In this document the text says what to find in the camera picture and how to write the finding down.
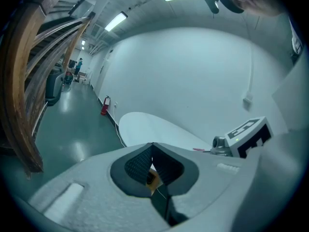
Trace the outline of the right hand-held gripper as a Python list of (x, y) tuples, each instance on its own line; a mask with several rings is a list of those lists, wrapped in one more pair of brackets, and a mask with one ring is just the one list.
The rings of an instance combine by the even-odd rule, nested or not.
[(263, 146), (272, 136), (265, 116), (251, 118), (224, 136), (214, 137), (211, 154), (244, 159), (252, 148)]

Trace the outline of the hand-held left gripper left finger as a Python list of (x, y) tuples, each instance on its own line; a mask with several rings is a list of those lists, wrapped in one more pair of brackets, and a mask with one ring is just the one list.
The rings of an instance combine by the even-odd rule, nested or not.
[(114, 161), (140, 147), (121, 148), (73, 165), (39, 188), (29, 204), (69, 230), (169, 230), (150, 198), (126, 195), (110, 176)]

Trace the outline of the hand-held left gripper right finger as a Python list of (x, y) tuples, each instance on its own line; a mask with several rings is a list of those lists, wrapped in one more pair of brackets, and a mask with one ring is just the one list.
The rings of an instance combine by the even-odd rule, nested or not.
[(259, 156), (260, 148), (241, 159), (153, 143), (153, 165), (166, 190), (164, 220), (234, 220)]

